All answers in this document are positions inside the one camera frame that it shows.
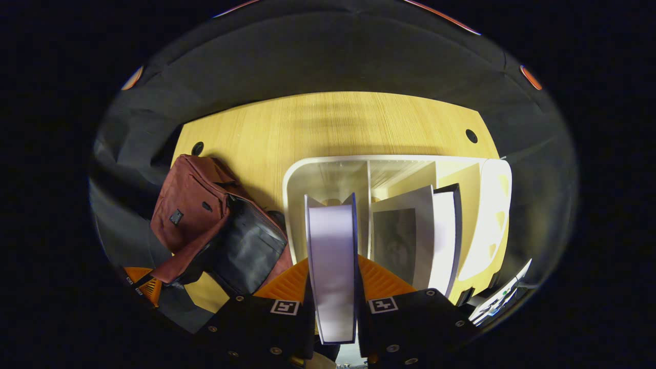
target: orange mesh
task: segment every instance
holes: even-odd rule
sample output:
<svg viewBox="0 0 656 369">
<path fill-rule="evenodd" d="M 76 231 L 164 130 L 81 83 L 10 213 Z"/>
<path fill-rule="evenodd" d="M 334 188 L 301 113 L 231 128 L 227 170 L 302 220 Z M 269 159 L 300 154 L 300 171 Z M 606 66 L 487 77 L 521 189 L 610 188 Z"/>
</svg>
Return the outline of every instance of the orange mesh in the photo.
<svg viewBox="0 0 656 369">
<path fill-rule="evenodd" d="M 136 282 L 143 278 L 146 274 L 150 273 L 152 269 L 149 268 L 136 268 L 136 267 L 130 267 L 130 268 L 124 268 L 125 272 L 127 273 L 127 276 L 130 277 L 130 279 L 133 282 Z M 139 287 L 139 291 L 146 296 L 150 302 L 155 305 L 155 307 L 159 307 L 159 294 L 162 291 L 162 281 L 157 280 L 155 278 L 149 280 L 147 283 L 145 283 L 143 286 Z"/>
<path fill-rule="evenodd" d="M 358 255 L 358 264 L 365 289 L 365 299 L 381 299 L 415 292 L 412 286 L 375 262 Z M 303 301 L 309 272 L 308 260 L 303 259 L 269 282 L 254 296 L 268 299 Z"/>
<path fill-rule="evenodd" d="M 360 265 L 366 300 L 382 299 L 383 297 L 416 291 L 414 287 L 397 277 L 396 274 L 364 256 L 358 255 L 358 264 Z"/>
<path fill-rule="evenodd" d="M 310 266 L 307 258 L 284 271 L 253 295 L 276 300 L 303 301 Z"/>
</svg>

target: brown backpack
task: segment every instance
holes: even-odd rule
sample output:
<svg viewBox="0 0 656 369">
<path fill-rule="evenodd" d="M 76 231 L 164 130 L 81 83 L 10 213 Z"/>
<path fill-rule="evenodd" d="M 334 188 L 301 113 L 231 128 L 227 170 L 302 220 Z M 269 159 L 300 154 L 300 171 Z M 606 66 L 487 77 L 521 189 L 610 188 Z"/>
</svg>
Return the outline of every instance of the brown backpack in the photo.
<svg viewBox="0 0 656 369">
<path fill-rule="evenodd" d="M 174 253 L 150 273 L 165 284 L 192 283 L 205 271 L 228 295 L 250 294 L 292 265 L 284 226 L 214 158 L 176 159 L 150 227 Z"/>
</svg>

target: black fabric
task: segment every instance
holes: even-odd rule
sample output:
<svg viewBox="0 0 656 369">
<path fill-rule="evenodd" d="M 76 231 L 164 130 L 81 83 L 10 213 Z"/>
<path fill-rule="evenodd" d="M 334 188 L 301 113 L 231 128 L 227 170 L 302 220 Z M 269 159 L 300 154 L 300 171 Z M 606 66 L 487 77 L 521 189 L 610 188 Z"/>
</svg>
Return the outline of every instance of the black fabric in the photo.
<svg viewBox="0 0 656 369">
<path fill-rule="evenodd" d="M 573 147 L 548 91 L 533 88 L 520 63 L 485 37 L 393 0 L 259 1 L 208 20 L 147 61 L 109 107 L 94 145 L 90 196 L 110 261 L 161 262 L 147 219 L 183 123 L 320 91 L 413 95 L 478 111 L 513 174 L 502 269 L 532 257 L 527 281 L 537 282 L 554 268 L 578 188 Z"/>
<path fill-rule="evenodd" d="M 285 215 L 278 210 L 269 210 L 266 213 L 280 226 L 280 229 L 282 229 L 283 232 L 287 234 L 287 227 L 285 226 Z"/>
<path fill-rule="evenodd" d="M 132 287 L 139 288 L 139 287 L 145 285 L 146 283 L 150 282 L 150 280 L 152 280 L 152 279 L 153 279 L 153 276 L 151 276 L 150 274 L 146 274 L 145 276 L 139 278 L 139 280 L 133 281 L 134 283 L 133 283 Z"/>
<path fill-rule="evenodd" d="M 201 251 L 192 259 L 184 272 L 175 278 L 169 285 L 185 285 L 194 283 L 201 278 L 203 272 L 211 268 L 211 261 L 220 253 L 215 245 L 211 243 L 205 245 Z"/>
<path fill-rule="evenodd" d="M 266 280 L 287 243 L 250 203 L 230 196 L 228 206 L 228 224 L 210 241 L 209 248 L 216 251 L 202 259 L 213 260 L 207 272 L 228 295 L 250 295 Z"/>
<path fill-rule="evenodd" d="M 214 316 L 214 313 L 196 306 L 182 287 L 162 288 L 157 311 L 189 333 L 196 333 Z"/>
</svg>

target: wooden table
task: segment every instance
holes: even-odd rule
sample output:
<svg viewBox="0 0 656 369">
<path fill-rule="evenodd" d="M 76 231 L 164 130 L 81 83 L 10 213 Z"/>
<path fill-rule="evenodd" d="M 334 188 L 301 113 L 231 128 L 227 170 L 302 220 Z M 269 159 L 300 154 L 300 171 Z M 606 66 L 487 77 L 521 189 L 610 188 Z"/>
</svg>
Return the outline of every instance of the wooden table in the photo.
<svg viewBox="0 0 656 369">
<path fill-rule="evenodd" d="M 468 139 L 467 129 L 476 134 L 477 143 Z M 184 125 L 173 160 L 191 154 L 199 141 L 204 144 L 200 156 L 221 159 L 260 206 L 278 211 L 283 211 L 283 176 L 304 158 L 364 154 L 499 158 L 478 112 L 389 93 L 312 93 L 238 106 Z M 505 245 L 504 237 L 491 267 L 501 265 Z M 459 283 L 459 288 L 474 286 L 480 292 L 489 283 L 489 276 L 487 281 L 471 279 Z M 186 289 L 196 305 L 212 312 L 228 299 L 205 273 Z"/>
</svg>

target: book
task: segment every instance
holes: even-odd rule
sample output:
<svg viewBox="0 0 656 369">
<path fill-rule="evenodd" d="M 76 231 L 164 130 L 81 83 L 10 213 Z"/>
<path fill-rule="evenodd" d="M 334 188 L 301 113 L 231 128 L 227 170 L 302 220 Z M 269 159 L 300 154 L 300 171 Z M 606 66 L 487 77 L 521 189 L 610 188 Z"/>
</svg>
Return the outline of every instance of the book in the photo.
<svg viewBox="0 0 656 369">
<path fill-rule="evenodd" d="M 433 191 L 435 246 L 428 286 L 451 294 L 462 246 L 462 204 L 459 184 Z"/>
<path fill-rule="evenodd" d="M 412 287 L 428 288 L 434 252 L 433 186 L 371 204 L 371 259 Z"/>
<path fill-rule="evenodd" d="M 418 188 L 371 204 L 372 260 L 418 290 L 451 293 L 462 242 L 458 184 Z"/>
<path fill-rule="evenodd" d="M 353 343 L 358 290 L 355 194 L 338 206 L 324 206 L 305 195 L 305 219 L 310 283 L 321 343 Z"/>
</svg>

